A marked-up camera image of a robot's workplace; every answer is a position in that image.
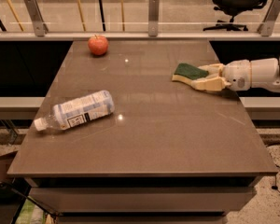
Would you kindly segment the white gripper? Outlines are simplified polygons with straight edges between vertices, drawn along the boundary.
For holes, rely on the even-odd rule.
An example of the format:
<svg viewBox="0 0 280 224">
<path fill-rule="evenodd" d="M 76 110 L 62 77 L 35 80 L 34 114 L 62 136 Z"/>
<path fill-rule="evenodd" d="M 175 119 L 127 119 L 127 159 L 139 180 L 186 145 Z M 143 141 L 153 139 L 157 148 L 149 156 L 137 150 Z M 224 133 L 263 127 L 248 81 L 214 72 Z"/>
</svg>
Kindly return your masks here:
<svg viewBox="0 0 280 224">
<path fill-rule="evenodd" d="M 251 62 L 249 60 L 233 61 L 225 67 L 223 63 L 199 66 L 208 72 L 211 78 L 200 78 L 191 82 L 197 91 L 247 91 L 251 87 Z"/>
</svg>

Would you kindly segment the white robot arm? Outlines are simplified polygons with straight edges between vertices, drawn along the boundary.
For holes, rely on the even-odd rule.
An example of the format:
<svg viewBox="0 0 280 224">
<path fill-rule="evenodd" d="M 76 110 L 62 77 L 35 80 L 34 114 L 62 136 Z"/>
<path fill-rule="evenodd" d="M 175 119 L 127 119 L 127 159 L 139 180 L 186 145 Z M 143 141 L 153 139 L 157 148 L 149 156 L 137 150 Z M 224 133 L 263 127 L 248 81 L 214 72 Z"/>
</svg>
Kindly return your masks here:
<svg viewBox="0 0 280 224">
<path fill-rule="evenodd" d="M 259 60 L 238 60 L 228 64 L 215 63 L 200 66 L 207 71 L 207 77 L 190 82 L 198 91 L 247 91 L 251 88 L 263 88 L 280 92 L 280 56 Z"/>
</svg>

